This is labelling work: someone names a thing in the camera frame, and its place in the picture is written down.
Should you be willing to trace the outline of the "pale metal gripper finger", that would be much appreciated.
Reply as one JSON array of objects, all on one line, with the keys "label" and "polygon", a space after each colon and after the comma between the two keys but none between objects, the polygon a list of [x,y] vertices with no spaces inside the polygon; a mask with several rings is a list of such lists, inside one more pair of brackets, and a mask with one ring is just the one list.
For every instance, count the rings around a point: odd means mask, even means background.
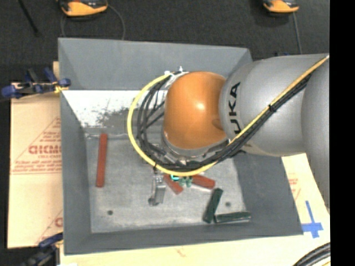
[{"label": "pale metal gripper finger", "polygon": [[164,202],[164,196],[166,191],[166,183],[163,177],[158,177],[156,179],[155,187],[155,204],[161,204]]},{"label": "pale metal gripper finger", "polygon": [[153,178],[152,179],[152,186],[151,186],[151,195],[148,199],[148,204],[150,206],[156,205],[155,197],[156,197],[156,179]]}]

